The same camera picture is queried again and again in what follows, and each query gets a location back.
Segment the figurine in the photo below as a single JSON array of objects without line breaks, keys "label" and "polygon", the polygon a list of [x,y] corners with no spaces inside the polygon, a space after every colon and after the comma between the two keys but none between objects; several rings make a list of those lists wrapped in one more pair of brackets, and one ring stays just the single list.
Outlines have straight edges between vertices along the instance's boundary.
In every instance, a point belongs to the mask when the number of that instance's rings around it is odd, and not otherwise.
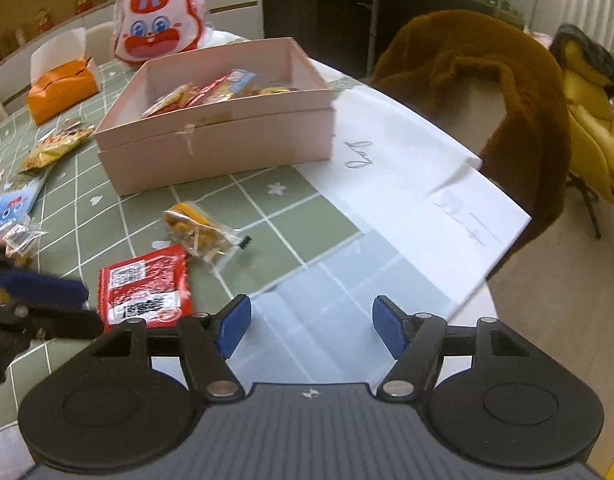
[{"label": "figurine", "polygon": [[36,16],[36,20],[38,21],[38,31],[40,34],[43,32],[47,32],[55,27],[55,23],[53,23],[52,12],[47,8],[43,7],[38,11],[38,15]]},{"label": "figurine", "polygon": [[81,14],[91,8],[94,4],[91,0],[76,0],[76,14]]}]

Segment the white paper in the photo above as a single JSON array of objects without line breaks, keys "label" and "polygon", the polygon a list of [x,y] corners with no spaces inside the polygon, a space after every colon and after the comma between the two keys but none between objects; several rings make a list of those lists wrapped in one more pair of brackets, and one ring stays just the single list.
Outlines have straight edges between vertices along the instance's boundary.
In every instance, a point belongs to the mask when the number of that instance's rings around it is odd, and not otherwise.
[{"label": "white paper", "polygon": [[408,108],[364,86],[334,105],[331,160],[298,170],[462,305],[530,217],[474,169],[477,157]]}]

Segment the orange tissue box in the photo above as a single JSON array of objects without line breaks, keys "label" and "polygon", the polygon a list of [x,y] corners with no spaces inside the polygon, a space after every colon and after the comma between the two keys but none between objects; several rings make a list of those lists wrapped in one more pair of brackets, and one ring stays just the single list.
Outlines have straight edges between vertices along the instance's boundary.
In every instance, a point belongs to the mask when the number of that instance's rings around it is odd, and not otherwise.
[{"label": "orange tissue box", "polygon": [[40,76],[26,100],[34,121],[42,124],[99,91],[88,60],[74,59]]}]

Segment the barcode label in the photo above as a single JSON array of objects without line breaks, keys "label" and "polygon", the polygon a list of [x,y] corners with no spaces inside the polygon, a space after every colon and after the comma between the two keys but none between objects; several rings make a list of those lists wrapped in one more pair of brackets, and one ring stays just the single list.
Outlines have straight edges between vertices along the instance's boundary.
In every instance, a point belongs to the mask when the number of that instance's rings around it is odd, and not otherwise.
[{"label": "barcode label", "polygon": [[118,267],[117,269],[112,269],[109,273],[109,289],[127,285],[127,283],[138,282],[146,277],[144,260]]},{"label": "barcode label", "polygon": [[107,322],[114,325],[132,317],[141,317],[146,321],[170,322],[177,320],[181,314],[178,293],[176,291],[162,292],[129,300],[110,308],[107,313]]}]

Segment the blue gripper pad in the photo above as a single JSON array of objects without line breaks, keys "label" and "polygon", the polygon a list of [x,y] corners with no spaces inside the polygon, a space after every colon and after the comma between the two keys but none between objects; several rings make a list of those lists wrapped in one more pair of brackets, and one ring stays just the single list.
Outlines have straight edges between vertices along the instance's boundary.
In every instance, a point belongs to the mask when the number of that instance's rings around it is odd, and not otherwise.
[{"label": "blue gripper pad", "polygon": [[373,300],[373,327],[394,359],[400,359],[408,346],[402,325],[407,317],[402,310],[385,296],[378,296]]},{"label": "blue gripper pad", "polygon": [[214,344],[223,359],[229,359],[251,323],[251,300],[237,295],[214,316],[218,323]]},{"label": "blue gripper pad", "polygon": [[79,310],[89,291],[80,280],[67,280],[27,269],[0,271],[0,287],[18,303],[29,306],[54,306],[62,310]]}]

